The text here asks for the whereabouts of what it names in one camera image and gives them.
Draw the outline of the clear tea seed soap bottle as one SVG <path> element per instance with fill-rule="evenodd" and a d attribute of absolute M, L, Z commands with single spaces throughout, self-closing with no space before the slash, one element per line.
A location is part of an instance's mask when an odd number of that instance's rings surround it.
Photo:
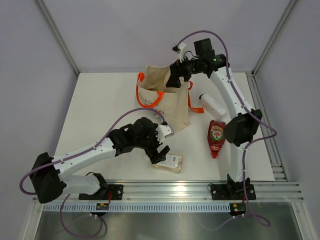
<path fill-rule="evenodd" d="M 165 170 L 177 174 L 179 174 L 182 171 L 183 167 L 183 156 L 173 153 L 168 153 L 165 156 L 164 161 L 160 161 L 156 164 L 151 163 L 151 160 L 148 156 L 145 156 L 144 160 L 148 161 L 156 169 Z"/>

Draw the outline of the canvas bag with orange handles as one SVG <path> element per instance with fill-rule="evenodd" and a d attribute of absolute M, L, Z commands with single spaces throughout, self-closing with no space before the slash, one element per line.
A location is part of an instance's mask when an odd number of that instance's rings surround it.
<path fill-rule="evenodd" d="M 163 119 L 177 133 L 191 123 L 189 111 L 203 114 L 202 107 L 193 107 L 189 90 L 193 83 L 185 82 L 179 88 L 166 87 L 170 77 L 169 66 L 148 65 L 137 76 L 135 96 L 137 103 L 143 108 L 153 108 L 163 116 Z"/>

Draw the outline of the white plastic bottle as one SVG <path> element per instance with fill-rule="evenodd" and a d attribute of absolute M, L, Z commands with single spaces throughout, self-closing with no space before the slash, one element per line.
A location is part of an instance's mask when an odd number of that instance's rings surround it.
<path fill-rule="evenodd" d="M 227 115 L 227 110 L 209 94 L 201 94 L 198 99 L 200 105 L 216 120 L 222 120 Z"/>

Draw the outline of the red Fairy dish soap bottle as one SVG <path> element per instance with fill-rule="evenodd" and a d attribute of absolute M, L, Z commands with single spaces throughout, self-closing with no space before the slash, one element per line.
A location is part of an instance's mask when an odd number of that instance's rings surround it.
<path fill-rule="evenodd" d="M 225 126 L 225 122 L 218 120 L 211 120 L 209 123 L 207 141 L 213 159 L 218 157 L 218 154 L 225 143 Z"/>

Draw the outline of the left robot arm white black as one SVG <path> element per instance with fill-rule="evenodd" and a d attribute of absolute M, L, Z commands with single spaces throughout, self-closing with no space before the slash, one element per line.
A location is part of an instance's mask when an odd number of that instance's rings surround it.
<path fill-rule="evenodd" d="M 111 130 L 103 140 L 68 154 L 49 156 L 40 154 L 29 176 L 38 201 L 50 203 L 61 195 L 79 194 L 89 200 L 103 199 L 108 183 L 100 173 L 75 175 L 76 172 L 102 160 L 114 159 L 133 149 L 142 149 L 152 164 L 166 159 L 169 146 L 158 148 L 174 135 L 173 127 L 164 122 L 157 124 L 146 117 Z"/>

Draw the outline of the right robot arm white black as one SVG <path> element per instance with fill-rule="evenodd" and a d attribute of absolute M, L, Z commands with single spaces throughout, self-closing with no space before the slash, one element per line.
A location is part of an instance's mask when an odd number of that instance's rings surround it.
<path fill-rule="evenodd" d="M 216 54 L 209 38 L 194 42 L 196 56 L 185 57 L 186 45 L 180 41 L 172 50 L 179 59 L 170 67 L 167 87 L 179 88 L 181 82 L 188 82 L 192 75 L 203 73 L 219 90 L 229 112 L 230 121 L 223 130 L 230 144 L 230 170 L 227 182 L 212 184 L 210 192 L 213 200 L 255 200 L 256 192 L 246 175 L 246 148 L 253 143 L 254 135 L 260 126 L 262 112 L 253 109 L 245 101 L 237 86 L 229 64 L 228 53 Z"/>

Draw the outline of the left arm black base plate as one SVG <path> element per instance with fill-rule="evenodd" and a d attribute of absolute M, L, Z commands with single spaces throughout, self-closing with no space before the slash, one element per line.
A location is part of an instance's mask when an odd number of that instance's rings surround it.
<path fill-rule="evenodd" d="M 121 201 L 123 198 L 123 184 L 108 184 L 106 190 L 98 190 L 92 195 L 81 193 L 78 196 L 79 200 L 88 200 L 88 201 L 99 201 L 99 200 L 109 200 L 109 197 L 112 201 Z"/>

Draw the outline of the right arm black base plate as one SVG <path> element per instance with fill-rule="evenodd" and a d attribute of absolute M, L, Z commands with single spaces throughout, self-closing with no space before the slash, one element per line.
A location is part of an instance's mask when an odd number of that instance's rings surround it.
<path fill-rule="evenodd" d="M 231 186 L 227 183 L 225 184 L 214 184 L 211 183 L 208 186 L 208 189 L 211 193 L 211 198 L 214 201 L 222 200 L 244 200 L 245 193 L 249 200 L 256 200 L 256 191 L 253 184 L 244 186 L 242 184 Z"/>

